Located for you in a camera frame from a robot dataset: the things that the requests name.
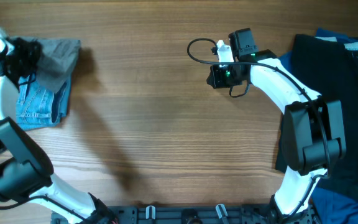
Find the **blue cloth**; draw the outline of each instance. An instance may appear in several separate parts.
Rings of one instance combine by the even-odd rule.
[[[21,78],[19,83],[29,80]],[[71,78],[57,93],[39,85],[38,81],[20,86],[16,103],[16,119],[23,130],[55,126],[67,115]]]
[[[357,39],[349,38],[345,34],[335,33],[319,28],[317,37],[336,37],[340,43],[348,44],[358,42]],[[282,65],[291,72],[291,52],[282,55]],[[314,205],[324,224],[358,223],[358,202],[330,190],[316,187],[311,195]]]

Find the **folded clothing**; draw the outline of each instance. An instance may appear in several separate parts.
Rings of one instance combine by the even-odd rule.
[[[291,56],[292,74],[309,88],[342,104],[346,156],[318,186],[358,200],[358,50],[337,42],[297,35]]]
[[[81,41],[76,39],[20,38],[28,42],[37,41],[41,44],[42,51],[37,62],[37,81],[46,89],[57,93],[73,73]]]
[[[344,34],[324,29],[318,29],[316,36],[335,37],[338,42],[344,43],[348,50],[358,48],[358,38],[349,38]],[[291,70],[290,58],[291,52],[280,57],[287,70]],[[276,169],[285,170],[286,168],[287,164],[284,161],[281,149],[279,149]],[[332,190],[316,187],[311,195],[322,222],[330,224],[358,223],[358,197],[347,197],[346,194],[339,194]]]
[[[34,75],[21,78],[16,103],[18,125],[24,130],[57,125],[67,115],[71,74],[78,60],[81,42],[74,39],[35,39],[42,54]]]
[[[349,38],[344,34],[338,34],[338,33],[335,33],[335,32],[328,31],[328,30],[324,30],[324,29],[318,29],[317,33],[316,33],[316,36],[319,36],[319,37],[335,37],[336,40],[339,43],[343,43],[342,48],[350,49],[350,50],[358,49],[358,38]],[[282,65],[288,71],[291,71],[292,74],[293,74],[293,71],[292,71],[293,68],[292,68],[292,64],[291,64],[291,61],[290,61],[291,56],[292,56],[292,52],[289,52],[289,53],[281,56],[280,61],[281,61]],[[331,68],[326,68],[326,69],[335,71],[336,68],[331,67]],[[287,163],[285,162],[285,160],[283,158],[283,155],[282,155],[282,152],[281,152],[281,144],[280,143],[279,143],[279,151],[278,151],[278,155],[277,155],[277,161],[276,161],[275,168],[277,170],[282,171],[282,172],[284,172],[285,169],[287,168]],[[348,196],[350,198],[353,198],[354,200],[358,201],[358,190],[356,190],[356,191],[350,190],[349,192],[344,192],[343,187],[341,187],[341,185],[338,185],[337,187],[332,187],[331,190],[334,191],[334,192],[341,192],[343,195],[346,195],[346,196]]]

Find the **blue jeans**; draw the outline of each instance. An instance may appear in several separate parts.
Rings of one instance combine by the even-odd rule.
[[[21,78],[19,83],[28,81]],[[55,126],[67,115],[68,97],[70,95],[71,78],[61,89],[52,91],[39,85],[37,81],[20,86],[19,98],[16,103],[16,118],[23,130]]]

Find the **wood grain surface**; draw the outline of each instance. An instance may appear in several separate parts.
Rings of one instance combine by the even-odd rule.
[[[56,174],[108,205],[265,203],[281,184],[279,109],[253,86],[237,99],[213,90],[189,41],[250,27],[260,50],[281,55],[318,27],[358,36],[351,0],[3,2],[10,35],[81,39],[70,114],[29,134]],[[210,48],[192,51],[214,60]],[[0,223],[49,221],[38,205],[0,211]]]

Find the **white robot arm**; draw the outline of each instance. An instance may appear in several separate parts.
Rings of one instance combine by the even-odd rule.
[[[305,163],[307,162],[301,161],[302,159],[299,160],[299,158],[293,160],[293,157],[289,155],[292,152],[294,154],[297,153],[297,156],[303,153],[302,156],[305,157],[305,160],[311,161],[314,159],[313,157],[315,155],[310,154],[312,150],[308,149],[309,144],[323,146],[322,140],[311,140],[310,137],[310,126],[312,124],[309,124],[309,119],[312,119],[312,116],[309,117],[308,113],[312,114],[313,111],[302,111],[302,106],[295,110],[291,108],[294,108],[293,105],[299,106],[303,103],[305,107],[309,107],[310,109],[310,106],[312,105],[308,105],[308,103],[312,104],[312,102],[310,101],[321,101],[321,94],[308,88],[297,78],[295,78],[282,66],[279,59],[270,57],[270,51],[265,54],[261,54],[261,57],[259,57],[261,58],[261,60],[258,60],[258,57],[255,56],[256,54],[258,54],[258,52],[256,52],[257,47],[254,45],[252,34],[250,34],[250,29],[236,31],[235,33],[229,35],[229,39],[231,45],[225,45],[223,40],[219,40],[216,43],[216,47],[214,48],[216,52],[214,53],[218,56],[219,63],[210,63],[213,64],[213,66],[211,66],[211,74],[207,79],[207,83],[214,88],[232,88],[234,85],[242,84],[242,82],[239,82],[238,80],[247,80],[248,85],[249,83],[251,83],[257,88],[260,88],[284,114],[284,120],[286,121],[286,123],[284,124],[285,127],[282,133],[282,135],[284,135],[283,147],[288,146],[289,149],[287,149],[286,147],[283,150],[286,150],[287,154],[285,155],[285,157],[287,159],[287,162],[290,161],[290,165],[287,167],[281,187],[272,197],[272,200],[270,202],[271,208],[276,209],[276,214],[271,215],[270,221],[272,223],[275,223],[278,220],[278,222],[281,223],[296,220],[296,218],[294,218],[296,214],[300,214],[308,208],[308,201],[310,195],[316,187],[316,184],[318,183],[320,177],[326,177],[328,167],[327,165],[321,165],[322,163],[325,163],[326,158],[324,158],[324,161],[320,161],[320,166],[306,165],[314,166],[314,168],[302,170],[302,168],[299,169],[299,166],[305,166]],[[248,42],[250,44],[243,44],[241,42],[241,39],[245,40],[245,42]],[[256,53],[247,52],[248,50],[253,50]],[[199,61],[201,63],[209,63],[195,59],[189,53],[189,50],[188,54],[192,59],[196,61]],[[239,59],[240,62],[238,64],[234,62],[234,56]],[[333,158],[332,160],[336,160],[343,158],[346,152],[340,102],[329,102],[326,105],[324,105],[324,103],[320,103],[318,106],[320,106],[319,112],[321,112],[321,110],[325,108],[324,116],[328,118],[329,109],[327,108],[330,108],[332,105],[335,105],[336,111],[332,110],[331,108],[330,113],[332,114],[330,116],[335,116],[335,119],[340,120],[340,122],[335,124],[331,122],[329,123],[329,125],[326,125],[326,127],[323,127],[323,129],[326,128],[328,129],[330,134],[333,134],[333,136],[331,136],[331,139],[329,139],[328,141],[329,150],[327,150],[328,152],[326,153],[329,154],[328,157]],[[335,128],[341,130],[340,133],[333,133],[331,128],[333,128],[334,126]],[[304,145],[299,144],[300,142],[302,142],[302,140],[304,140],[305,137],[310,138],[309,142]]]
[[[0,62],[8,60],[14,49],[0,28]],[[15,124],[19,96],[16,81],[18,77],[6,75],[0,63],[0,153],[10,150],[13,155],[0,165],[0,201],[37,203],[61,214],[69,223],[116,224],[115,215],[100,200],[54,174],[47,155]]]

